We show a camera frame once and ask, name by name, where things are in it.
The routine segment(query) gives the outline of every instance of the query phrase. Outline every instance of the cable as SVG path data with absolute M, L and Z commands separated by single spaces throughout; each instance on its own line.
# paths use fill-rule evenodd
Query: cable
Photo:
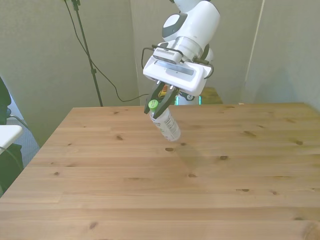
M 143 50 L 142 50 L 142 56 L 141 56 L 141 67 L 142 67 L 142 70 L 145 68 L 144 66 L 144 55 L 145 55 L 145 50 L 151 50 L 151 51 L 154 51 L 154 49 L 152 47 L 145 47 Z
M 9 151 L 8 149 L 0 146 L 0 149 L 4 150 L 5 152 L 7 152 L 16 162 L 16 164 L 19 166 L 20 170 L 22 171 L 24 169 L 23 166 L 20 165 L 18 158 L 16 158 L 15 155 L 13 155 L 13 153 L 11 151 Z
M 26 129 L 28 129 L 30 131 L 28 125 L 25 124 L 24 121 L 22 121 L 19 117 L 15 116 L 15 115 L 10 115 L 9 117 L 17 119 Z
M 214 74 L 214 71 L 215 71 L 215 67 L 211 63 L 208 63 L 208 65 L 211 67 L 211 72 L 204 79 L 210 78 L 212 76 L 212 74 Z
M 69 6 L 68 6 L 68 4 L 67 4 L 67 0 L 64 0 L 64 3 L 65 3 L 65 5 L 66 5 L 66 8 L 67 8 L 67 10 L 68 10 L 68 12 L 69 12 L 69 15 L 70 15 L 75 36 L 76 36 L 76 38 L 78 39 L 78 41 L 79 41 L 79 43 L 80 43 L 83 51 L 84 51 L 85 54 L 88 56 L 88 58 L 91 60 L 92 65 L 95 66 L 95 68 L 98 70 L 98 72 L 101 73 L 102 76 L 104 76 L 105 79 L 107 79 L 107 80 L 109 81 L 109 83 L 114 87 L 114 90 L 115 90 L 115 93 L 116 93 L 117 98 L 118 98 L 121 102 L 127 103 L 127 102 L 131 102 L 131 101 L 133 101 L 133 100 L 139 99 L 139 98 L 141 98 L 141 97 L 143 97 L 143 96 L 149 95 L 149 94 L 142 94 L 142 95 L 137 96 L 137 97 L 135 97 L 135 98 L 133 98 L 133 99 L 130 99 L 130 100 L 122 100 L 122 99 L 121 99 L 121 97 L 120 97 L 119 94 L 118 94 L 118 89 L 117 89 L 116 85 L 97 67 L 97 65 L 96 65 L 96 64 L 94 63 L 94 61 L 91 59 L 90 55 L 87 53 L 84 45 L 82 44 L 82 42 L 81 42 L 81 40 L 80 40 L 80 38 L 79 38 L 79 36 L 78 36 L 77 29 L 76 29 L 76 26 L 75 26 L 75 22 L 74 22 L 74 19 L 73 19 L 72 15 L 71 15 Z
M 208 76 L 206 76 L 204 79 L 208 79 L 212 76 L 212 74 L 214 74 L 214 71 L 215 71 L 215 67 L 207 60 L 203 60 L 201 58 L 197 58 L 197 57 L 194 57 L 193 58 L 193 61 L 197 64 L 203 64 L 203 65 L 207 65 L 207 66 L 210 66 L 211 67 L 211 71 L 210 73 L 208 74 Z

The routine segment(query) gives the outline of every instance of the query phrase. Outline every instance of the wooden table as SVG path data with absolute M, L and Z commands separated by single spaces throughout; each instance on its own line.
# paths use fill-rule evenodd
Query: wooden table
M 320 117 L 304 104 L 75 108 L 0 199 L 1 240 L 314 240 Z

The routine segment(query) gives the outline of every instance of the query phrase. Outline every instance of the green bottle cap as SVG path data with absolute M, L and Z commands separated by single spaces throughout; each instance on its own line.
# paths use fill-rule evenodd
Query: green bottle cap
M 149 102 L 148 106 L 149 106 L 151 112 L 155 112 L 157 107 L 158 107 L 158 105 L 159 105 L 159 102 L 157 100 L 151 100 Z

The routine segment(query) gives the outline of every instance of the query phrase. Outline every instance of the black stand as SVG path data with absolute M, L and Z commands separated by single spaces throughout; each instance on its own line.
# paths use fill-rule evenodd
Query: black stand
M 96 93 L 97 93 L 98 98 L 99 98 L 100 106 L 103 107 L 104 105 L 102 103 L 100 90 L 99 90 L 97 77 L 96 77 L 97 70 L 94 69 L 93 64 L 92 64 L 92 60 L 91 60 L 91 57 L 90 57 L 89 48 L 88 48 L 88 45 L 87 45 L 87 40 L 86 40 L 84 28 L 82 27 L 80 15 L 79 15 L 79 7 L 78 6 L 80 6 L 80 0 L 71 0 L 71 1 L 72 1 L 73 9 L 75 10 L 76 16 L 77 16 L 78 21 L 79 21 L 79 25 L 80 25 L 80 29 L 81 29 L 81 33 L 82 33 L 82 37 L 83 37 L 83 42 L 84 42 L 84 46 L 85 46 L 85 51 L 86 51 L 86 54 L 87 54 L 88 59 L 89 59 L 89 64 L 90 64 L 91 73 L 92 73 L 92 76 L 93 76 L 93 81 L 94 81 Z

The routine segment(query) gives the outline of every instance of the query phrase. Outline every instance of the chair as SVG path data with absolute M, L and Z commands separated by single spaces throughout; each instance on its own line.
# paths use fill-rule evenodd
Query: chair
M 11 97 L 9 91 L 0 77 L 0 125 L 6 125 L 8 118 L 17 119 L 25 128 L 29 129 L 27 124 L 19 117 L 12 115 L 12 111 L 8 106 L 11 104 Z

